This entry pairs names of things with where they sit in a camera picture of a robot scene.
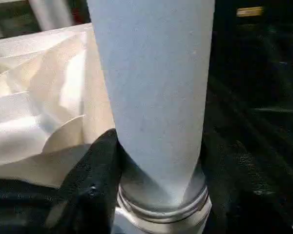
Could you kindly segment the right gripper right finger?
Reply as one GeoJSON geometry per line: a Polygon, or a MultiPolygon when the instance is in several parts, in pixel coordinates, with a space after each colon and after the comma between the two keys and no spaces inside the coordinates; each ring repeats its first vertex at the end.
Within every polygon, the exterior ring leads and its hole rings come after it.
{"type": "Polygon", "coordinates": [[[293,186],[272,179],[240,142],[203,136],[214,214],[226,234],[293,234],[293,186]]]}

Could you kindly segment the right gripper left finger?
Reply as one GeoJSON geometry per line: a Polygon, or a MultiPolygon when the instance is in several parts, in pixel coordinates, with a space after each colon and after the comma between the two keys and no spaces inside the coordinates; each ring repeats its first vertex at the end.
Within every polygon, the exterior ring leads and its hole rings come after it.
{"type": "Polygon", "coordinates": [[[112,231],[122,160],[115,129],[98,137],[65,177],[65,206],[49,234],[109,234],[112,231]]]}

